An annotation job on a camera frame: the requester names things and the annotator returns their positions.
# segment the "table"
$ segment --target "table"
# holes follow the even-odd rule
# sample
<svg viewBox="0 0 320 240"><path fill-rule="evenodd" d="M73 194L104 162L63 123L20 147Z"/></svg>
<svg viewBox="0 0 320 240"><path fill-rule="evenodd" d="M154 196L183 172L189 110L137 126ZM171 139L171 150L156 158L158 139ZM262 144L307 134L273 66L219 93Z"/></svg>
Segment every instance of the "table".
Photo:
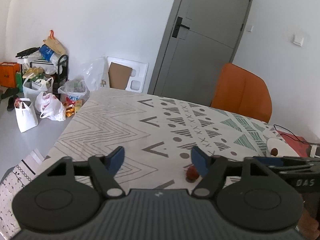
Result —
<svg viewBox="0 0 320 240"><path fill-rule="evenodd" d="M247 156L270 156L266 140L283 140L268 124L230 112L172 98L125 90L92 92L59 137L49 156L71 156L75 161L125 149L116 181L130 188L187 188L185 170L190 150L242 161ZM77 177L90 185L89 177Z"/></svg>

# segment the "light switch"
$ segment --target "light switch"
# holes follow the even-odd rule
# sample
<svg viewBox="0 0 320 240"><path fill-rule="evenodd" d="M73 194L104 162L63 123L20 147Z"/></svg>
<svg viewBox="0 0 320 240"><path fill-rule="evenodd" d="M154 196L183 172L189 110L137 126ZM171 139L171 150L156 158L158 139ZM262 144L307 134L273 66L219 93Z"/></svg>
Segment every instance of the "light switch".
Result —
<svg viewBox="0 0 320 240"><path fill-rule="evenodd" d="M302 44L303 44L303 36L294 35L293 44L302 47Z"/></svg>
<svg viewBox="0 0 320 240"><path fill-rule="evenodd" d="M253 25L248 25L247 26L247 32L252 32L253 31Z"/></svg>

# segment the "cardboard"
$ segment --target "cardboard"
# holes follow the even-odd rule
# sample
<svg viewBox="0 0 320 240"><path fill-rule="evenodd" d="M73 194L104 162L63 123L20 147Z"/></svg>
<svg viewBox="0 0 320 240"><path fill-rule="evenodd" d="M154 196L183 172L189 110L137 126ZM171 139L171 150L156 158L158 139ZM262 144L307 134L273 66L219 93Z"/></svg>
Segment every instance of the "cardboard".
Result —
<svg viewBox="0 0 320 240"><path fill-rule="evenodd" d="M54 37L53 30L50 30L50 36L46 40L43 40L44 44L47 45L50 49L52 49L55 53L60 55L64 55L66 50L60 44L60 42Z"/></svg>
<svg viewBox="0 0 320 240"><path fill-rule="evenodd" d="M109 68L110 87L125 90L132 68L112 62Z"/></svg>

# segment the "small red object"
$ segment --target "small red object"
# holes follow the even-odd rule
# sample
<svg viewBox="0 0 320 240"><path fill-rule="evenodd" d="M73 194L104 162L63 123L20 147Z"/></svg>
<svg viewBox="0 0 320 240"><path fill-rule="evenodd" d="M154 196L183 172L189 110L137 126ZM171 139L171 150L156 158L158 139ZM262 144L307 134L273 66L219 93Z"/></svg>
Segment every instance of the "small red object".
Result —
<svg viewBox="0 0 320 240"><path fill-rule="evenodd" d="M277 156L277 155L278 155L278 149L277 149L277 148L273 148L273 149L271 150L270 154L271 154L272 156Z"/></svg>
<svg viewBox="0 0 320 240"><path fill-rule="evenodd" d="M54 37L54 31L50 30L50 36L51 39L55 40L56 38Z"/></svg>
<svg viewBox="0 0 320 240"><path fill-rule="evenodd" d="M67 103L69 105L74 105L75 104L75 101L72 101L69 97L66 97L66 100L67 100Z"/></svg>
<svg viewBox="0 0 320 240"><path fill-rule="evenodd" d="M194 165L190 166L187 169L187 179L189 180L196 180L199 178L199 173L196 170L196 167Z"/></svg>

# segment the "door handle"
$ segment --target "door handle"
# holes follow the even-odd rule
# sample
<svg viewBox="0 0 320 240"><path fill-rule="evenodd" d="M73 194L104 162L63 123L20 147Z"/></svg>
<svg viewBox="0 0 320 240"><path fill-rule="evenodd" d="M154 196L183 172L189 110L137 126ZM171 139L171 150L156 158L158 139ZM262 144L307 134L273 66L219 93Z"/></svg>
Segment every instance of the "door handle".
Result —
<svg viewBox="0 0 320 240"><path fill-rule="evenodd" d="M172 37L173 38L177 38L180 27L183 27L183 28L186 28L186 29L190 30L190 27L185 26L185 25L183 25L181 23L182 23L182 18L178 17L176 25L174 26L174 30L173 30L173 33L172 33Z"/></svg>

